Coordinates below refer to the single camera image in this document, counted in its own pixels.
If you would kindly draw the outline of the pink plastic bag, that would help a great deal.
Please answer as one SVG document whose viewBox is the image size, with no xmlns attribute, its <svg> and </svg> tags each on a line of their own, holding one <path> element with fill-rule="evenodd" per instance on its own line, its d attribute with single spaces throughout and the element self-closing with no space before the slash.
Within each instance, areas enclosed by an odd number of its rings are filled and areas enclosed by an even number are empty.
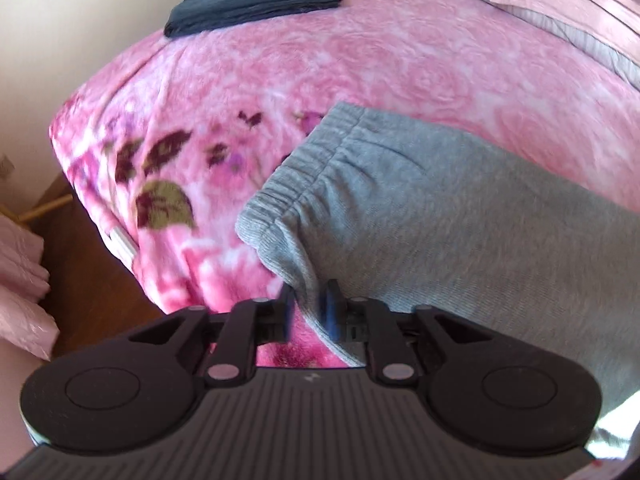
<svg viewBox="0 0 640 480">
<path fill-rule="evenodd" d="M 58 326 L 38 302 L 50 290 L 41 265 L 43 238 L 1 216 L 1 338 L 36 358 L 49 361 Z"/>
</svg>

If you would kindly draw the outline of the pink floral blanket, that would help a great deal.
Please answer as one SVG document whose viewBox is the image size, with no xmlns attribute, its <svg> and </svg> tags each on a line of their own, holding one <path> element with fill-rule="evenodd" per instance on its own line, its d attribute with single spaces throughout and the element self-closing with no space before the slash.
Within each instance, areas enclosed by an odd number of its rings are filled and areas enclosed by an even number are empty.
<svg viewBox="0 0 640 480">
<path fill-rule="evenodd" d="M 435 307 L 639 380 L 639 92 L 480 0 L 342 0 L 140 41 L 50 139 L 164 312 L 291 284 L 269 367 L 357 366 L 318 295 Z"/>
</svg>

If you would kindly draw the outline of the grey sweatpants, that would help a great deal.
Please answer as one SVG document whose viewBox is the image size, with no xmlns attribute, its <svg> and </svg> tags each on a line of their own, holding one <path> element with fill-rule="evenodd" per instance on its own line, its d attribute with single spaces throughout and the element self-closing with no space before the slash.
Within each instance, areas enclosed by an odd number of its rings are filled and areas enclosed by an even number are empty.
<svg viewBox="0 0 640 480">
<path fill-rule="evenodd" d="M 247 202 L 238 237 L 294 287 L 431 304 L 639 389 L 639 218 L 471 133 L 335 105 Z"/>
</svg>

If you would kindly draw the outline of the navy blue garment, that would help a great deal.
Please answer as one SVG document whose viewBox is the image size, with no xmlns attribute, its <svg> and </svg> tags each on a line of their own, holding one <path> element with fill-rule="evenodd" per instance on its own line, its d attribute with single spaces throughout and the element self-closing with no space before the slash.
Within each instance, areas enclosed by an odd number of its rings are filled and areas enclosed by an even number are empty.
<svg viewBox="0 0 640 480">
<path fill-rule="evenodd" d="M 170 39 L 279 16 L 335 9 L 343 0 L 183 0 L 170 12 L 164 36 Z"/>
</svg>

